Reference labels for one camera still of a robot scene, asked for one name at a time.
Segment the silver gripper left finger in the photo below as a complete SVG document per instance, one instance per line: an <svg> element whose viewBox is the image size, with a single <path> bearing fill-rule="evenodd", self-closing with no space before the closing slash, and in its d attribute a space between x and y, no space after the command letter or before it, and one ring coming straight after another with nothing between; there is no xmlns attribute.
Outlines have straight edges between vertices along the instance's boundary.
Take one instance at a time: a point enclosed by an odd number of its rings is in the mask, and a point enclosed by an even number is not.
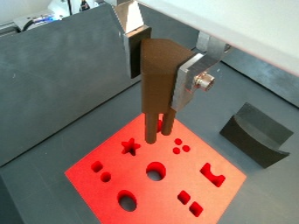
<svg viewBox="0 0 299 224"><path fill-rule="evenodd" d="M145 23L137 0L121 0L114 11L125 33L127 71L134 79L141 74L142 40L151 38L153 28Z"/></svg>

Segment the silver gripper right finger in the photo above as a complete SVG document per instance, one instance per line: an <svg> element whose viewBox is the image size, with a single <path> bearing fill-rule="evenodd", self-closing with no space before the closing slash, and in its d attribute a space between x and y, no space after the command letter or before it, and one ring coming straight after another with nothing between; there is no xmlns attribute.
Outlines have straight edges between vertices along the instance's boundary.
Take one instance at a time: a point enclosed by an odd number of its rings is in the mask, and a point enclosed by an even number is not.
<svg viewBox="0 0 299 224"><path fill-rule="evenodd" d="M215 78L209 70L215 66L230 51L230 45L201 31L197 43L198 52L181 65L173 92L173 109L179 111L191 101L198 89L209 91Z"/></svg>

